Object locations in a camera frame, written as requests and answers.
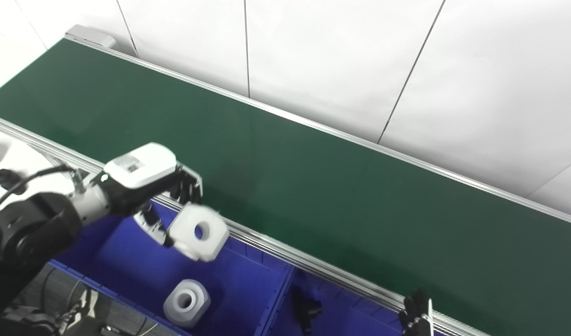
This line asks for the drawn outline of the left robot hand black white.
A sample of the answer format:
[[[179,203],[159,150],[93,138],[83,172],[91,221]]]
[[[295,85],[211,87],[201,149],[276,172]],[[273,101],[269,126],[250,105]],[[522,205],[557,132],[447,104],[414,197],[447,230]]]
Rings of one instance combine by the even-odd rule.
[[[168,147],[153,142],[107,162],[94,183],[104,192],[110,215],[134,217],[138,226],[164,247],[172,247],[175,240],[152,199],[168,192],[181,205],[201,204],[204,194],[202,177],[179,163]]]

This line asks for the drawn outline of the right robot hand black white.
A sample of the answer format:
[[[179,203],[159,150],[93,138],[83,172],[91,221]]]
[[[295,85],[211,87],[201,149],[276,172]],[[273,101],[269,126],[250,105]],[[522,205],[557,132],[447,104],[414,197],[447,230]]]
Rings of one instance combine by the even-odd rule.
[[[418,287],[403,300],[404,308],[398,312],[402,336],[434,336],[432,298]]]

